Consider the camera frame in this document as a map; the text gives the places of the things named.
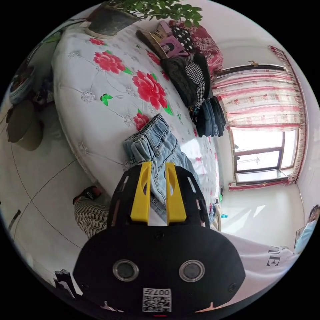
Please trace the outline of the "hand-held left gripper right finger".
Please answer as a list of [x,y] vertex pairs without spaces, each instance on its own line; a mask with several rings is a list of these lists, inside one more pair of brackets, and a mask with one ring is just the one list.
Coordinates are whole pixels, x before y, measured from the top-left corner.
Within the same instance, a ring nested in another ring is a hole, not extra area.
[[166,163],[165,175],[167,222],[183,223],[186,220],[186,212],[174,163]]

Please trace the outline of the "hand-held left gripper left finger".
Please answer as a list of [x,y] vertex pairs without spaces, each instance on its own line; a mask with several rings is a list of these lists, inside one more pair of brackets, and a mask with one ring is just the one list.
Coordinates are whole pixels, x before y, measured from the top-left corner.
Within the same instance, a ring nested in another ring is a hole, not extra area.
[[151,162],[140,166],[130,218],[133,222],[149,222],[151,198]]

